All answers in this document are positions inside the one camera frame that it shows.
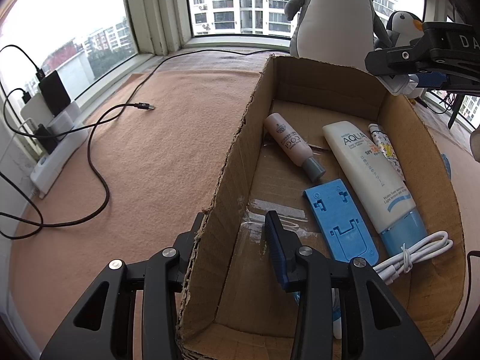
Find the light blue bottle cap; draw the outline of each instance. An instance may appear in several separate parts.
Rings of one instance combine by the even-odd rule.
[[[380,238],[390,257],[402,252],[402,246],[409,248],[427,236],[422,218],[414,208],[380,233]]]

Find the penguin beak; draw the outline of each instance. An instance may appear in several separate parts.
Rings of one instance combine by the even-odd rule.
[[[413,21],[413,25],[415,26],[415,28],[416,28],[417,30],[423,32],[422,22],[421,22],[420,20],[414,20],[414,21]]]

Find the plush penguin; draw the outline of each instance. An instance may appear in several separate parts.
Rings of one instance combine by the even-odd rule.
[[[422,21],[410,12],[393,12],[388,19],[386,28],[392,45],[388,46],[379,38],[375,41],[375,50],[410,46],[412,40],[423,37]]]
[[[290,0],[287,20],[301,9],[290,42],[290,55],[366,71],[365,57],[374,50],[374,36],[390,39],[374,11],[373,0]]]

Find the black power adapter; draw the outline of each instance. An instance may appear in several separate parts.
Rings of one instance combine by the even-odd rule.
[[[68,107],[71,102],[70,96],[63,86],[63,82],[56,70],[40,80],[38,87],[40,88],[45,103],[53,116],[57,116]]]

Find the silver bolt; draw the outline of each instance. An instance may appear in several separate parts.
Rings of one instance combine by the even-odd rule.
[[[120,259],[113,259],[110,261],[109,268],[110,269],[119,269],[122,266],[122,261]]]
[[[362,257],[355,257],[353,259],[353,265],[355,265],[358,268],[363,268],[364,266],[367,265],[367,262]]]
[[[173,257],[177,254],[177,251],[172,247],[168,247],[162,252],[162,254],[164,257]]]
[[[313,253],[313,250],[311,250],[311,247],[301,246],[301,247],[298,249],[298,252],[299,252],[302,256],[310,256],[310,255]]]

